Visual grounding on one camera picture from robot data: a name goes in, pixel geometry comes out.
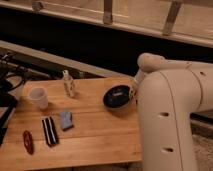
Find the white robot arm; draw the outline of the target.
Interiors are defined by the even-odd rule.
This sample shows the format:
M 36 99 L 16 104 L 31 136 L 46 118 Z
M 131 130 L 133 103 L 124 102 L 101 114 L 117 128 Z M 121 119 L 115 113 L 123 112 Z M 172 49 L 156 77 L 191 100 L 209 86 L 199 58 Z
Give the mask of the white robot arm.
M 143 171 L 198 171 L 192 113 L 213 110 L 213 64 L 143 53 L 132 82 Z

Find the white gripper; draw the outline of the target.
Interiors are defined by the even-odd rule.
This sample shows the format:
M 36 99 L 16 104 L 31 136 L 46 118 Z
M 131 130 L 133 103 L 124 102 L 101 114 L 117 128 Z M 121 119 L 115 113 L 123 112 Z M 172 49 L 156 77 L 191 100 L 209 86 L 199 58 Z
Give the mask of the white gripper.
M 146 74 L 139 70 L 135 77 L 131 80 L 130 97 L 134 98 L 137 94 L 139 84 L 145 78 Z

